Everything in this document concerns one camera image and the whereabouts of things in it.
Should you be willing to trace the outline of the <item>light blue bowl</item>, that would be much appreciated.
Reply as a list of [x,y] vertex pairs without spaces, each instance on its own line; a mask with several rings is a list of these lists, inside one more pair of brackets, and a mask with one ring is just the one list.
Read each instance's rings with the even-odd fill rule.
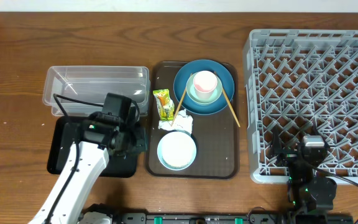
[[195,161],[197,154],[196,143],[184,132],[170,132],[159,141],[157,157],[167,169],[179,171],[187,169]]

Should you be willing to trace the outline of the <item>yellow green snack wrapper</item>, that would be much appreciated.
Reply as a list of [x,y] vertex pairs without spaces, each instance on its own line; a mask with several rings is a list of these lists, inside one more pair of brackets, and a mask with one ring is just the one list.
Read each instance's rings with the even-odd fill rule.
[[154,90],[153,96],[157,102],[157,110],[161,121],[173,121],[175,104],[170,98],[169,89]]

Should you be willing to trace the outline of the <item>white napkin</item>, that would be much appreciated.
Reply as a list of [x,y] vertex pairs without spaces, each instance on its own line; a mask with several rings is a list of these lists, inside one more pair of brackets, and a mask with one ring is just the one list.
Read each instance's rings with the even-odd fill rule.
[[180,110],[174,121],[159,121],[158,128],[166,131],[180,131],[191,134],[193,130],[193,117],[187,110]]

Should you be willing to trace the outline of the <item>pink cup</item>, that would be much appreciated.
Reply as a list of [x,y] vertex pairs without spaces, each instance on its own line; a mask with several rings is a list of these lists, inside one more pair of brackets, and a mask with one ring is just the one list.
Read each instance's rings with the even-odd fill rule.
[[207,100],[213,94],[218,84],[215,74],[210,71],[197,72],[193,77],[193,86],[196,95],[202,100]]

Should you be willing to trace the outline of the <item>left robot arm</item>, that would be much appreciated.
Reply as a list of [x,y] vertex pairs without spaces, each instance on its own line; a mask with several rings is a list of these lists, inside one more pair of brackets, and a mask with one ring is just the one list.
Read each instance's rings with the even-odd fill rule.
[[139,124],[140,109],[129,97],[109,93],[101,111],[80,124],[58,105],[73,130],[67,161],[48,198],[32,223],[113,223],[113,212],[97,204],[83,213],[96,179],[112,157],[139,155],[146,151],[145,129]]

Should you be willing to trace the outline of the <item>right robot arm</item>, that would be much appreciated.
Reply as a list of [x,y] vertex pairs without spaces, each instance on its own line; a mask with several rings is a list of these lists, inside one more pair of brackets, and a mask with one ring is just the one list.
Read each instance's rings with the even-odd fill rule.
[[275,164],[288,168],[288,201],[293,208],[277,217],[277,223],[327,223],[327,212],[333,209],[337,183],[328,178],[314,176],[314,168],[328,155],[329,144],[313,130],[312,135],[303,136],[294,147],[284,147],[277,128],[272,129],[269,158]]

